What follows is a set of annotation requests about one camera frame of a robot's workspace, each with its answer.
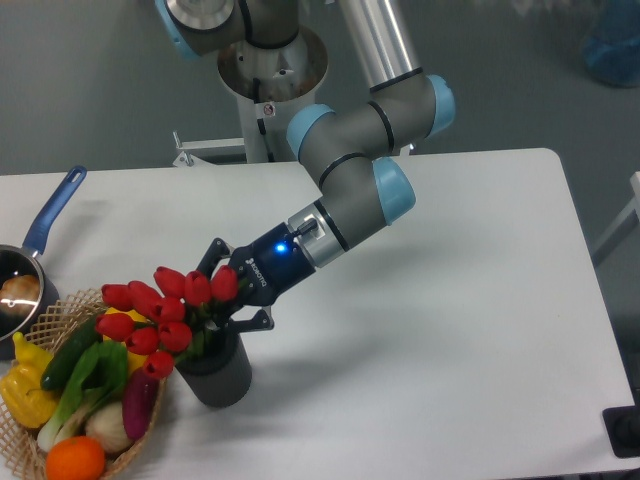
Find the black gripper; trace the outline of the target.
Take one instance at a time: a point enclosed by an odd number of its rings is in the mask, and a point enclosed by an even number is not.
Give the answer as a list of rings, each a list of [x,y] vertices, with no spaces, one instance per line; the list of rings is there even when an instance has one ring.
[[[230,267],[236,272],[243,268],[243,278],[253,287],[246,287],[239,294],[242,306],[269,306],[293,286],[315,272],[301,247],[294,241],[293,233],[286,223],[280,223],[251,244],[234,248],[223,239],[214,238],[198,263],[196,270],[212,277],[219,262],[230,259]],[[275,327],[270,308],[260,308],[246,320],[231,317],[216,322],[206,320],[206,329],[241,334],[269,331]]]

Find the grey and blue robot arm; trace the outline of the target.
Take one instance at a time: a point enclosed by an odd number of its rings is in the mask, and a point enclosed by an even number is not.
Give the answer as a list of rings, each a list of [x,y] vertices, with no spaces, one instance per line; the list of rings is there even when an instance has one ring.
[[[210,330],[270,329],[270,309],[282,293],[413,207],[413,189],[394,156],[452,123],[453,94],[441,77],[423,72],[394,1],[340,5],[371,95],[343,114],[316,101],[328,56],[300,23],[297,2],[159,1],[156,9],[182,55],[216,54],[242,129],[238,140],[183,143],[180,152],[239,148],[250,163],[296,161],[320,191],[247,246],[213,241],[200,262],[211,275],[227,260],[241,285],[233,305],[208,319]]]

